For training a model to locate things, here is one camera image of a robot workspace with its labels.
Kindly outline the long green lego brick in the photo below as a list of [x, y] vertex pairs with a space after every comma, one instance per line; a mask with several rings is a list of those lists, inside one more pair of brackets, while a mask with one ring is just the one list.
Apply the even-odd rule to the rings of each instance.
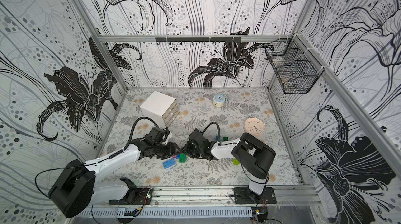
[[186, 160], [187, 160], [186, 154], [184, 154], [184, 153], [179, 154], [179, 163], [185, 163]]

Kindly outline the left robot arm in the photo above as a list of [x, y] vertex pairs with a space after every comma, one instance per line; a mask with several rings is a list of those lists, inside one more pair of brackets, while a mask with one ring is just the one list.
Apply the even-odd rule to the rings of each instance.
[[179, 146], [170, 142], [171, 132], [168, 127], [160, 128], [149, 117], [139, 117], [134, 123], [148, 120], [154, 127], [144, 137], [134, 138], [135, 127], [131, 128], [125, 146], [105, 156], [82, 162], [78, 159], [60, 168], [61, 174], [48, 193], [43, 193], [51, 200], [66, 218], [80, 214], [88, 206], [109, 202], [115, 205], [140, 204], [135, 215], [149, 204], [151, 190], [138, 188], [126, 177], [116, 181], [104, 182], [104, 178], [121, 167], [144, 158], [165, 160], [182, 152]]

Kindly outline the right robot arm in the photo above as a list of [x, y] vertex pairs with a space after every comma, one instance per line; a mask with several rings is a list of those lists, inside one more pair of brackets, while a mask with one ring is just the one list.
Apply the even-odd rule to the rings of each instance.
[[[210, 141], [204, 133], [212, 125], [217, 127], [217, 139]], [[220, 159], [236, 159], [248, 178], [247, 198], [258, 202], [269, 180], [269, 170], [276, 157], [275, 151], [249, 133], [243, 133], [239, 138], [221, 141], [220, 126], [216, 122], [209, 123], [203, 131], [195, 129], [182, 148], [187, 156], [193, 159], [215, 161]]]

